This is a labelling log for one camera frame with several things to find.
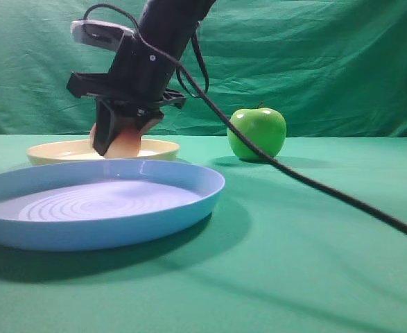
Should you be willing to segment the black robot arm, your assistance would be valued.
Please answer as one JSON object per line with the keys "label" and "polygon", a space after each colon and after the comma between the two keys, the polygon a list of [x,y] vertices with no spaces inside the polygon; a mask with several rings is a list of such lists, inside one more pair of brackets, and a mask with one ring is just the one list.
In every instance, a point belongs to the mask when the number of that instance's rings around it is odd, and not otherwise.
{"label": "black robot arm", "polygon": [[101,156],[122,136],[143,135],[159,123],[162,107],[182,108],[186,97],[169,89],[188,43],[192,43],[203,75],[207,70],[198,46],[196,30],[213,1],[147,1],[134,28],[82,19],[71,24],[76,42],[115,53],[106,73],[73,72],[67,89],[76,98],[90,96],[96,102],[92,146]]}

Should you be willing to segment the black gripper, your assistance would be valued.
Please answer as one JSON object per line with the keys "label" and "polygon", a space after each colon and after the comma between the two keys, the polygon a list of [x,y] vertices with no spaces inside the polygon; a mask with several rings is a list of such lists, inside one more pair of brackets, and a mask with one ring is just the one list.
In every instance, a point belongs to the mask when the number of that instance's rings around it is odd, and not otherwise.
{"label": "black gripper", "polygon": [[[100,156],[124,155],[119,140],[125,125],[123,105],[145,110],[156,110],[166,105],[183,107],[185,96],[168,88],[175,65],[141,40],[145,39],[178,60],[185,49],[184,34],[121,34],[118,38],[104,34],[75,34],[73,38],[81,44],[116,52],[108,72],[73,72],[67,83],[67,89],[76,98],[98,98],[92,148]],[[163,118],[162,112],[138,114],[135,128],[138,132],[148,132]]]}

